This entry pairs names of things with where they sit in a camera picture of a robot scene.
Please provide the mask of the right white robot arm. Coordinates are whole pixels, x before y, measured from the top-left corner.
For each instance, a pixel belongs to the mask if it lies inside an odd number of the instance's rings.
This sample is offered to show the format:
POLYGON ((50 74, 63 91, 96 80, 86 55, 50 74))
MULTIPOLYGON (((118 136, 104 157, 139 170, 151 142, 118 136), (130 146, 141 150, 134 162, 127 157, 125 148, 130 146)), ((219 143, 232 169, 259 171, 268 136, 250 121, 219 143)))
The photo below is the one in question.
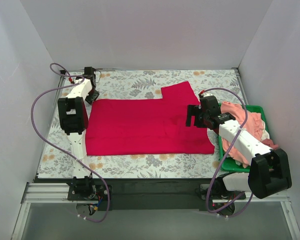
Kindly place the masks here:
POLYGON ((251 192, 259 199, 292 187, 287 153, 273 149, 245 130, 228 112, 222 113, 217 98, 200 94, 199 105, 188 105, 185 125, 208 128, 231 142, 248 161, 249 172, 235 172, 218 177, 217 195, 227 199, 235 191, 251 192))

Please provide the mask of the magenta red t-shirt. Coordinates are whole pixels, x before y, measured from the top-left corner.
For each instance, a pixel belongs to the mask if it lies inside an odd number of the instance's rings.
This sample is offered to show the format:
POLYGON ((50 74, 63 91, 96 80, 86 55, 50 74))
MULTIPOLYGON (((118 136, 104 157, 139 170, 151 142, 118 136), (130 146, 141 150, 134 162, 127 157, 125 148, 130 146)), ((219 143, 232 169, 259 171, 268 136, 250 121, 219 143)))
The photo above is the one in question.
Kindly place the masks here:
POLYGON ((161 88, 158 99, 99 99, 85 136, 88 156, 213 154, 207 129, 186 126, 187 106, 198 105, 188 81, 161 88))

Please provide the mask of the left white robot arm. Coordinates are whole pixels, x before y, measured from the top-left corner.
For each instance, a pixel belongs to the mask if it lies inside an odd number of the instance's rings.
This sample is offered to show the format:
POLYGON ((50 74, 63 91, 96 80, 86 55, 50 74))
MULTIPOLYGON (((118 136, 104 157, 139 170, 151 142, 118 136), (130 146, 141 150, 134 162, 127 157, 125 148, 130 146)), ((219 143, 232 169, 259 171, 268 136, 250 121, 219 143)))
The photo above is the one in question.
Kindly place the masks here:
POLYGON ((86 131, 89 117, 86 104, 91 105, 100 95, 96 90, 95 71, 91 66, 85 67, 83 76, 77 76, 74 81, 78 85, 57 101, 60 127, 69 140, 70 153, 76 157, 73 164, 73 177, 76 180, 93 176, 82 164, 87 160, 86 131))

